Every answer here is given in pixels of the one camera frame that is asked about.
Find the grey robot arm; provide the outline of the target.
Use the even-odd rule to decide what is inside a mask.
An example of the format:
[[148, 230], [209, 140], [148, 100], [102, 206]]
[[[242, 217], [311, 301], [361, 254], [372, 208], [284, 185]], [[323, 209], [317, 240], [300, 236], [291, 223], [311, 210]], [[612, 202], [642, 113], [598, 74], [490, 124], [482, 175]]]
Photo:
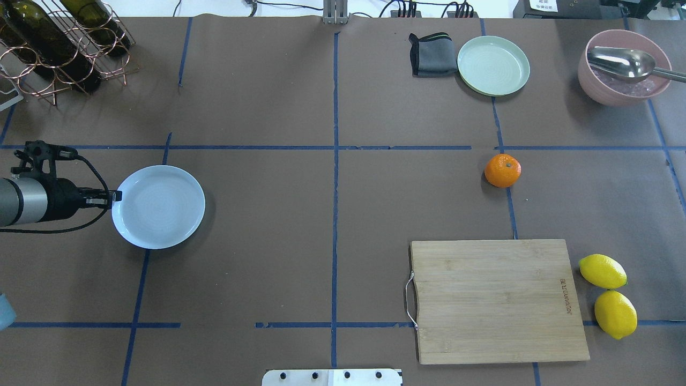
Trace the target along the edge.
[[[93, 220], [71, 229], [52, 230], [61, 234], [83, 229], [99, 220], [123, 198], [122, 191], [111, 190], [92, 163], [76, 149], [56, 146], [44, 141], [25, 142], [24, 149], [14, 152], [20, 160], [11, 168], [11, 177], [1, 182], [2, 232], [22, 233], [16, 225], [66, 220], [81, 209], [100, 208]], [[57, 176], [57, 161], [78, 160], [86, 164], [102, 188], [79, 187], [66, 178]]]

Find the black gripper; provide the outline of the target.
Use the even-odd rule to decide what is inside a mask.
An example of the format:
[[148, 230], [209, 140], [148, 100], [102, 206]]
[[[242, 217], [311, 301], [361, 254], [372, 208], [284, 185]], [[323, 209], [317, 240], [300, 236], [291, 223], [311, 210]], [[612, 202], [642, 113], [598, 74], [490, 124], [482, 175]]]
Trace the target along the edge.
[[[110, 190], [92, 163], [73, 147], [32, 141], [15, 151], [14, 156], [20, 163], [11, 168], [11, 222], [66, 220], [79, 210], [90, 208], [106, 213], [122, 200], [122, 191]], [[58, 177], [57, 162], [74, 160], [88, 166], [101, 188], [79, 187]]]

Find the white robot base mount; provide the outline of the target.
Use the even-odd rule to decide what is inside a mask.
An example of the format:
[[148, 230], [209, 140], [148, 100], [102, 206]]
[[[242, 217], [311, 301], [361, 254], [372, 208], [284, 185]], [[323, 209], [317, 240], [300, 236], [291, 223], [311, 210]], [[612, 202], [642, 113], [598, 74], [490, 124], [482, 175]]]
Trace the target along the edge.
[[262, 385], [403, 385], [401, 369], [273, 369]]

